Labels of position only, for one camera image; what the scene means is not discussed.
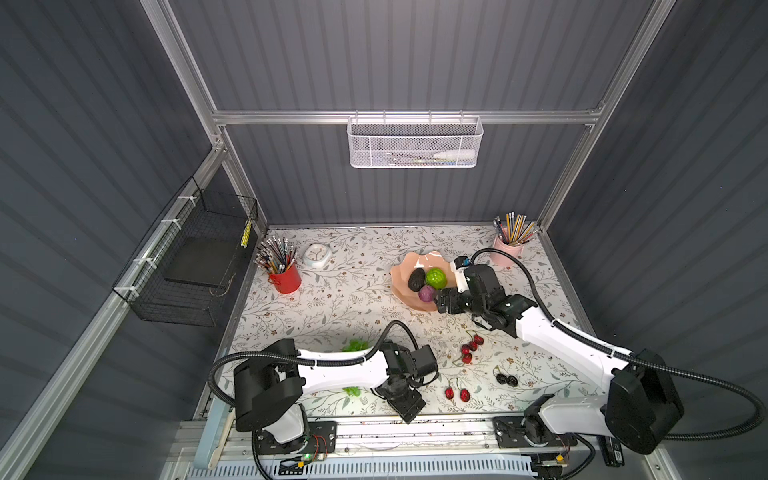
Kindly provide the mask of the red cherry cluster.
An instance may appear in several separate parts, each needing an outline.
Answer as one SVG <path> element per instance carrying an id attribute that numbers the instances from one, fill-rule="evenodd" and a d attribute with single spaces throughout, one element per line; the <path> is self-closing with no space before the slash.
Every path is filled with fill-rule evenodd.
<path id="1" fill-rule="evenodd" d="M 484 344 L 484 334 L 473 329 L 466 330 L 465 339 L 459 345 L 459 353 L 452 364 L 454 366 L 471 365 L 476 360 L 478 349 Z"/>

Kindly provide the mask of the green grape bunch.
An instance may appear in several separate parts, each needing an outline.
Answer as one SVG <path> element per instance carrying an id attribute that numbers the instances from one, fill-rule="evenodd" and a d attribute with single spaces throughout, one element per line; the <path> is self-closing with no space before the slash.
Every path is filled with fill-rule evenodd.
<path id="1" fill-rule="evenodd" d="M 344 353 L 348 352 L 361 352 L 371 348 L 371 344 L 366 340 L 351 339 L 343 348 Z M 349 397 L 360 397 L 361 389 L 358 386 L 344 387 L 343 391 Z"/>

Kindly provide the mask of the red cherry pair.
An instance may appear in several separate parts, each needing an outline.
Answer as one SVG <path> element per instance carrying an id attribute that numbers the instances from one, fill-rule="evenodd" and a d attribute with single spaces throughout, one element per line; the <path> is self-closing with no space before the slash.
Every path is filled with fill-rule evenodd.
<path id="1" fill-rule="evenodd" d="M 458 380 L 449 379 L 444 388 L 444 396 L 447 400 L 461 401 L 468 403 L 471 400 L 471 393 L 462 386 Z"/>

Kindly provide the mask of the green custard apple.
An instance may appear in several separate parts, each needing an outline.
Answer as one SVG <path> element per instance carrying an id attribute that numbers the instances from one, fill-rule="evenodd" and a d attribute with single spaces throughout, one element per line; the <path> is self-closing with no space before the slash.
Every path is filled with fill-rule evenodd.
<path id="1" fill-rule="evenodd" d="M 441 268 L 433 267 L 426 272 L 425 283 L 435 290 L 441 290 L 447 286 L 448 277 Z"/>

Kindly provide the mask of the purple fig fruit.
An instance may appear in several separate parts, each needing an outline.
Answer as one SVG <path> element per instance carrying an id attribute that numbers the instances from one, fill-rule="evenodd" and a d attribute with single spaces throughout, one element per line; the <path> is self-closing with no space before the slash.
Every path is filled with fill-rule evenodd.
<path id="1" fill-rule="evenodd" d="M 424 303 L 430 303 L 433 302 L 438 290 L 432 287 L 429 284 L 425 284 L 419 291 L 418 291 L 418 297 L 419 299 Z"/>

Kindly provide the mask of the dark avocado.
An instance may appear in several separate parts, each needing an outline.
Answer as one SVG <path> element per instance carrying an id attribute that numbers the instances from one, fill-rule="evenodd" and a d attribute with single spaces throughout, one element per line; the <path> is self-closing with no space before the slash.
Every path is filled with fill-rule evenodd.
<path id="1" fill-rule="evenodd" d="M 418 291 L 426 284 L 426 272 L 423 268 L 415 268 L 407 281 L 407 286 L 412 292 Z"/>

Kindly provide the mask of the pink faceted fruit bowl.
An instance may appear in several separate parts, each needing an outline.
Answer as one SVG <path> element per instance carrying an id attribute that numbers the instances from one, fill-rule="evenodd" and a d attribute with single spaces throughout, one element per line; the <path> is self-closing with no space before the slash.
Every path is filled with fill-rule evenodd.
<path id="1" fill-rule="evenodd" d="M 404 260 L 391 267 L 390 278 L 394 295 L 407 307 L 422 312 L 436 312 L 437 306 L 433 301 L 437 286 L 428 280 L 430 271 L 433 277 L 439 279 L 438 285 L 446 288 L 456 287 L 455 274 L 449 263 L 438 251 L 426 254 L 409 252 Z"/>

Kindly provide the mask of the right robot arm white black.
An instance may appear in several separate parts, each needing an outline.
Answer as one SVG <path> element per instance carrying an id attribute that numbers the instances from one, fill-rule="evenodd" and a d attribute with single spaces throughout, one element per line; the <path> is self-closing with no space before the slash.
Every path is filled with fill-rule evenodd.
<path id="1" fill-rule="evenodd" d="M 538 293 L 509 295 L 489 265 L 465 256 L 450 265 L 456 284 L 439 291 L 439 312 L 468 313 L 476 325 L 502 331 L 555 355 L 600 390 L 582 399 L 543 394 L 524 411 L 527 441 L 542 446 L 561 434 L 612 437 L 640 454 L 652 453 L 684 415 L 669 373 L 639 354 L 603 342 L 556 320 Z"/>

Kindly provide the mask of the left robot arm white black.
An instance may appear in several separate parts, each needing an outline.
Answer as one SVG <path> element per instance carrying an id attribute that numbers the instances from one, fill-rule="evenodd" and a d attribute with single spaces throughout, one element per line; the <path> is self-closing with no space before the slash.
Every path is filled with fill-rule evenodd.
<path id="1" fill-rule="evenodd" d="M 309 436 L 300 400 L 313 393 L 368 389 L 410 423 L 426 405 L 419 390 L 439 376 L 430 346 L 382 340 L 356 352 L 318 353 L 280 340 L 234 369 L 235 428 L 291 445 Z"/>

